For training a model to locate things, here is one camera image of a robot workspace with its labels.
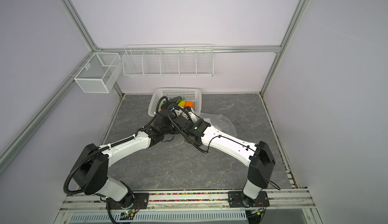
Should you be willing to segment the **clear zip top bag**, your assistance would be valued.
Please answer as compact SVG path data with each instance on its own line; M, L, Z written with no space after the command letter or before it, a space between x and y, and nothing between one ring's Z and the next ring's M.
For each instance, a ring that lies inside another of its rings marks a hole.
M210 123L216 129L230 135L237 137L237 132L233 123L222 114L206 114L201 113L200 117L205 119L206 122Z

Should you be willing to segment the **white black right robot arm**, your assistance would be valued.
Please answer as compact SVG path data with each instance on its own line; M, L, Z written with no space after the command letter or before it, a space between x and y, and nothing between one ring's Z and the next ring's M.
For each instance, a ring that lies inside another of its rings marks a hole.
M231 197L231 204L238 207L267 207L267 194L264 191L269 185L280 189L270 180L276 160L269 145L263 141L259 143L247 142L230 136L216 127L198 118L188 108L178 105L167 107L167 117L173 127L184 137L185 141L199 151L208 153L210 148L218 149L248 167L247 180L240 197Z

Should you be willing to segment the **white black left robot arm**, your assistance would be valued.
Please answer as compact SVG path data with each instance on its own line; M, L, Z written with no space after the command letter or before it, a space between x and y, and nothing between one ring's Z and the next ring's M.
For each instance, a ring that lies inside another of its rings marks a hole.
M102 146L87 145L66 177L64 193L98 195L122 209L131 208L135 202L132 189L122 181L108 176L108 169L119 160L156 145L164 140L165 135L174 134L167 111L160 108L168 105L168 98L161 97L153 118L127 138Z

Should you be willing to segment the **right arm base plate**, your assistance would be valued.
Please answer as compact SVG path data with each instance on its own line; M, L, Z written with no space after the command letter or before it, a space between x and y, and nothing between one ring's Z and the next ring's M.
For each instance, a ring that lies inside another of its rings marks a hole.
M232 208L249 208L249 207L269 207L268 195L265 191L260 191L256 199L251 199L242 191L229 191L228 203Z

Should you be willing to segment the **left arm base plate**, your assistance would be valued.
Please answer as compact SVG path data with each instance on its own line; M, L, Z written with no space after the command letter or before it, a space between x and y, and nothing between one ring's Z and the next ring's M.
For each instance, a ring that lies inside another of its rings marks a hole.
M110 209L113 210L127 210L127 209L146 209L149 202L149 193L133 193L127 194L121 201L108 199Z

